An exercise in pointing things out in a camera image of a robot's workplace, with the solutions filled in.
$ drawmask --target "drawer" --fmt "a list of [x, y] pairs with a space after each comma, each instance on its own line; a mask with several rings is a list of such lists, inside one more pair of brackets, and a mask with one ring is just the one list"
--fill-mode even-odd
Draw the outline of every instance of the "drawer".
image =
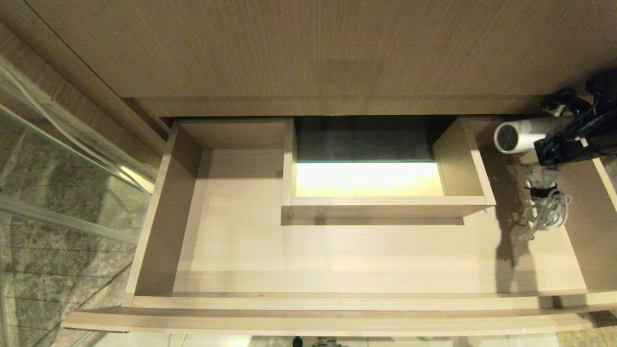
[[[460, 204], [474, 209], [439, 223], [439, 214], [424, 217], [422, 202], [436, 211], [451, 203], [407, 199], [414, 203], [402, 206], [415, 215], [406, 224], [377, 212], [329, 212], [346, 206], [338, 200], [294, 203], [293, 119], [176, 121], [123, 307], [74, 312], [63, 325], [460, 336], [612, 324], [594, 314], [617, 308], [617, 195], [607, 173], [598, 160], [565, 165], [558, 184], [574, 196], [566, 226], [518, 244], [525, 168], [494, 149], [499, 122], [458, 120], [434, 148], [444, 191], [477, 198]], [[302, 212], [313, 222], [295, 223], [295, 208], [305, 206], [332, 215]]]

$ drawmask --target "electrical cord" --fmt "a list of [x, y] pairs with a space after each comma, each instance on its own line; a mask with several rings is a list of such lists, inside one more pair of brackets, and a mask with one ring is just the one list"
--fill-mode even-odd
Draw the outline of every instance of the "electrical cord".
[[556, 188], [551, 190], [546, 198], [538, 199], [533, 205], [525, 207], [523, 214], [533, 225], [518, 239], [531, 241], [536, 232], [547, 232], [561, 227], [568, 220], [570, 202], [572, 197]]
[[32, 105], [34, 105], [34, 107], [43, 115], [43, 117], [45, 117], [56, 129], [58, 129], [58, 131], [61, 132], [61, 134], [63, 134], [72, 143], [74, 143], [75, 146], [79, 147], [84, 152], [93, 156], [94, 158], [96, 158], [97, 160], [105, 164], [106, 166], [112, 168], [113, 170], [117, 172], [122, 173], [122, 175], [126, 177], [127, 179], [129, 179], [129, 181], [132, 184], [134, 184], [137, 188], [139, 188], [139, 190], [141, 190], [144, 194], [150, 196], [150, 192], [148, 192], [141, 184], [139, 184], [139, 182], [137, 182], [137, 180], [135, 180], [135, 178], [133, 178], [129, 173], [127, 173], [121, 167], [115, 165], [111, 161], [107, 160], [106, 158], [102, 157], [98, 153], [94, 152], [92, 149], [88, 148], [85, 144], [81, 143], [80, 140], [78, 140], [73, 135], [71, 135], [69, 132], [64, 130], [60, 126], [60, 124], [58, 124], [58, 122], [47, 112], [47, 110], [43, 107], [43, 105], [41, 105], [34, 98], [34, 96], [32, 96], [30, 91], [28, 91], [28, 88], [26, 88], [26, 86], [24, 86], [23, 83], [19, 80], [19, 77], [17, 77], [13, 73], [13, 71], [11, 71], [10, 68], [7, 65], [5, 65], [3, 61], [0, 61], [0, 69], [4, 72], [4, 75], [6, 75], [6, 77], [8, 77], [11, 80], [11, 82], [13, 82], [13, 84], [25, 95], [25, 97], [32, 103]]

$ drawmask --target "white cord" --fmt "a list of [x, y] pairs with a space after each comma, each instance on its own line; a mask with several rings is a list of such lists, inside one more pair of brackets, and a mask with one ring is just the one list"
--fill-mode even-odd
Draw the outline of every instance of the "white cord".
[[531, 241], [536, 232], [547, 232], [561, 227], [568, 220], [568, 204], [572, 197], [561, 189], [553, 189], [546, 198], [525, 207], [524, 216], [533, 226], [519, 236], [521, 241]]
[[26, 88], [23, 85], [23, 83], [19, 80], [19, 78], [13, 73], [13, 71], [10, 70], [10, 68], [8, 66], [6, 66], [4, 64], [3, 61], [0, 61], [0, 68], [4, 72], [4, 74], [11, 80], [11, 82], [13, 82], [13, 84], [26, 96], [26, 98], [32, 103], [32, 105], [34, 105], [36, 107], [36, 109], [50, 123], [52, 123], [52, 125], [56, 129], [58, 129], [58, 131], [60, 131], [66, 138], [68, 138], [72, 143], [74, 143], [75, 146], [81, 148], [83, 151], [85, 151], [86, 153], [88, 153], [91, 156], [95, 157], [96, 159], [98, 159], [99, 161], [101, 161], [102, 163], [107, 165], [108, 167], [116, 170], [117, 172], [122, 173], [123, 176], [125, 176], [127, 179], [129, 179], [131, 181], [131, 183], [133, 183], [137, 188], [139, 188], [139, 190], [141, 190], [144, 194], [146, 194], [148, 196], [150, 195], [150, 192], [148, 192], [142, 185], [139, 184], [139, 182], [137, 182], [137, 180], [135, 180], [135, 178], [133, 178], [126, 171], [124, 171], [121, 167], [115, 165], [111, 161], [109, 161], [106, 158], [100, 156], [98, 153], [96, 153], [92, 149], [88, 148], [85, 144], [81, 143], [81, 141], [79, 141], [73, 135], [69, 134], [66, 130], [64, 130], [60, 126], [60, 124], [58, 124], [58, 122], [56, 122], [56, 120], [47, 112], [47, 110], [32, 96], [32, 94], [30, 94], [30, 91], [28, 91], [28, 88]]

